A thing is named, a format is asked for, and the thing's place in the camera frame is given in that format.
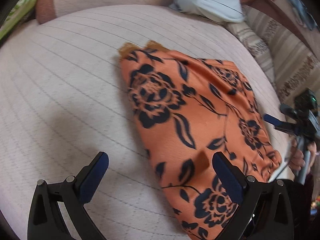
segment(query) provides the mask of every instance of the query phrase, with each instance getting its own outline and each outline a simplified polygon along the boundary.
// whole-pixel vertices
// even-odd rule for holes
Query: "metal screw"
[[[250,181],[250,182],[255,182],[255,181],[256,181],[256,178],[255,178],[254,176],[249,175],[249,176],[247,177],[247,180]]]
[[[44,180],[43,180],[43,179],[39,179],[39,180],[37,181],[37,185],[38,185],[38,186],[41,186],[43,183],[44,183]]]
[[[75,180],[75,176],[68,176],[67,178],[66,178],[66,181],[67,182],[73,182]]]
[[[283,186],[284,185],[284,182],[281,179],[278,179],[277,183],[278,183],[279,186]]]

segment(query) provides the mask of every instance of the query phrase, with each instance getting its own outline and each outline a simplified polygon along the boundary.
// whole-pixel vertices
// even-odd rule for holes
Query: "orange floral fabric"
[[[212,168],[213,154],[223,152],[263,182],[281,162],[250,84],[233,62],[161,48],[135,47],[123,55],[121,69],[138,131],[177,219],[191,239],[215,239],[237,206]]]

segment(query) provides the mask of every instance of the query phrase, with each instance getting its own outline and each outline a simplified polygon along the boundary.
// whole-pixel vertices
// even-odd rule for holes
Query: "human hand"
[[[294,155],[291,158],[291,161],[289,162],[288,166],[291,170],[300,171],[301,167],[304,167],[306,165],[305,161],[303,160],[303,153],[302,151],[297,149],[297,141],[296,139],[293,139],[291,142],[291,154]],[[310,163],[308,167],[308,173],[310,173],[310,169],[315,162],[316,159],[316,152],[317,152],[317,146],[315,142],[312,142],[308,145],[308,150],[310,151]]]

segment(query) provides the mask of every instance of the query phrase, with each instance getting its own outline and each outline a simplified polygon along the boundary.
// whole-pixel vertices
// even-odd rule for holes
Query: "green patterned fabric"
[[[0,28],[0,40],[35,6],[37,0],[19,0]]]

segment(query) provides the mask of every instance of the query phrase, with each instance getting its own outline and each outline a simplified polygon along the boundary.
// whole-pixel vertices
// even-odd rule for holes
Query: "gray handle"
[[[308,172],[308,168],[310,165],[310,155],[311,154],[307,149],[307,146],[309,144],[309,140],[304,138],[303,136],[299,136],[299,137],[297,137],[297,141],[298,141],[297,148],[303,152],[303,159],[304,159],[306,165],[304,165],[304,167],[302,167],[300,171],[294,172],[294,175],[295,175],[294,181],[304,185],[304,182],[305,182],[306,176],[307,176],[307,172]]]

